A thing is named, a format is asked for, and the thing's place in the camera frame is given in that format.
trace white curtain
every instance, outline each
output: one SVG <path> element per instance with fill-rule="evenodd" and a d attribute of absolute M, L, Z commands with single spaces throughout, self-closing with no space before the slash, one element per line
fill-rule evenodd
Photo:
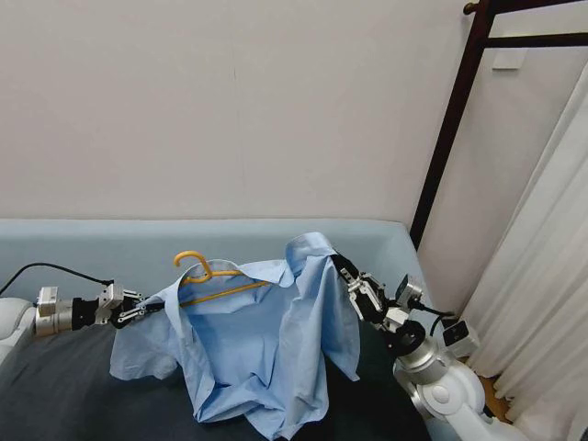
<path fill-rule="evenodd" d="M 507 417 L 566 440 L 588 405 L 588 65 L 464 317 L 481 338 L 469 364 L 500 374 Z"/>

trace hanger hook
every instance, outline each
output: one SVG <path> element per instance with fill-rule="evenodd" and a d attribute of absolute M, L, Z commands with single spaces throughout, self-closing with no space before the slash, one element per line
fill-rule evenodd
<path fill-rule="evenodd" d="M 204 268 L 205 273 L 205 275 L 200 278 L 190 277 L 190 283 L 204 283 L 212 278 L 212 270 L 210 270 L 210 266 L 209 263 L 206 261 L 206 257 L 204 257 L 204 255 L 202 255 L 198 251 L 183 251 L 181 253 L 176 254 L 174 257 L 174 265 L 180 266 L 180 261 L 185 257 L 196 257 L 198 261 L 202 264 L 202 268 Z"/>

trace dark wooden pole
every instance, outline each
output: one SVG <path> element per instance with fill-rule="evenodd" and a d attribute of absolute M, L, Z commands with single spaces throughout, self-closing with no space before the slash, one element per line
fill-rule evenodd
<path fill-rule="evenodd" d="M 484 53 L 484 42 L 488 39 L 492 28 L 494 13 L 491 11 L 490 4 L 491 0 L 480 0 L 474 6 L 476 16 L 469 30 L 466 48 L 459 64 L 458 76 L 453 84 L 433 157 L 424 180 L 423 191 L 414 214 L 411 239 L 417 249 L 423 239 L 424 227 L 431 213 L 441 176 L 451 153 L 453 141 L 456 139 L 459 122 L 468 103 L 469 92 L 480 66 L 481 56 Z"/>

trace white wall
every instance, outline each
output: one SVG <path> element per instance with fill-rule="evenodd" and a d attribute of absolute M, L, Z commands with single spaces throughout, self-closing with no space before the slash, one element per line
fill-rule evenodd
<path fill-rule="evenodd" d="M 0 217 L 410 223 L 463 4 L 2 2 Z M 585 59 L 485 60 L 421 252 L 440 305 L 468 296 Z"/>

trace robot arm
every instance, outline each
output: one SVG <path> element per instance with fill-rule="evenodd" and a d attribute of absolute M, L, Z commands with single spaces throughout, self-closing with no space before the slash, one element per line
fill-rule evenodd
<path fill-rule="evenodd" d="M 419 322 L 409 320 L 415 309 L 442 314 L 421 303 L 423 290 L 412 277 L 404 278 L 391 300 L 373 276 L 340 255 L 333 260 L 357 316 L 381 331 L 395 361 L 394 376 L 424 418 L 448 422 L 464 441 L 528 441 L 515 427 L 483 413 L 484 389 L 476 374 L 440 348 Z M 458 322 L 444 331 L 444 340 L 463 356 L 475 342 L 471 334 L 465 322 Z"/>
<path fill-rule="evenodd" d="M 109 322 L 116 328 L 122 328 L 140 319 L 146 312 L 159 311 L 163 307 L 140 306 L 142 301 L 141 294 L 115 283 L 104 287 L 94 300 L 61 300 L 57 287 L 43 287 L 37 300 L 34 332 L 37 336 L 45 336 Z"/>

